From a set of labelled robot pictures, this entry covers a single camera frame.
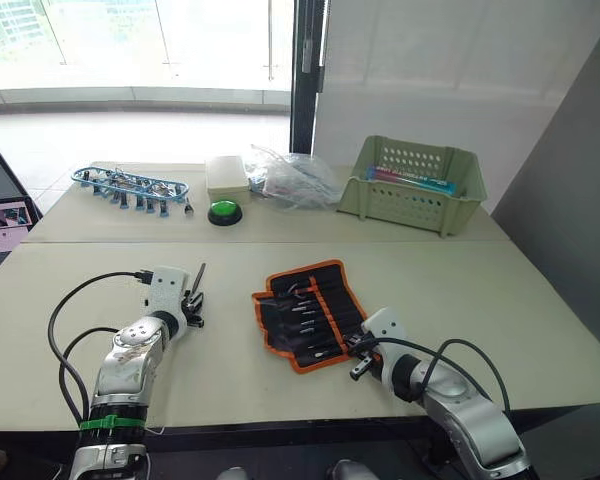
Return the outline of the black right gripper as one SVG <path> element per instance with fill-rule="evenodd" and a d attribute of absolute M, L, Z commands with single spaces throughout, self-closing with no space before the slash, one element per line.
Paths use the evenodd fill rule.
<path fill-rule="evenodd" d="M 378 351 L 377 339 L 368 339 L 366 334 L 352 334 L 346 337 L 346 345 L 349 350 L 365 352 L 365 356 L 349 372 L 352 380 L 359 380 L 374 365 L 382 364 L 382 355 Z"/>

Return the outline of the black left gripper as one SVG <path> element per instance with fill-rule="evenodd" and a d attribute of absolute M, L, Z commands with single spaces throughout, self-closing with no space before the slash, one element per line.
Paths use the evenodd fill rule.
<path fill-rule="evenodd" d="M 192 307 L 199 307 L 204 301 L 203 292 L 191 292 L 182 302 L 181 310 L 190 327 L 203 328 L 204 320 L 200 315 L 194 314 Z"/>

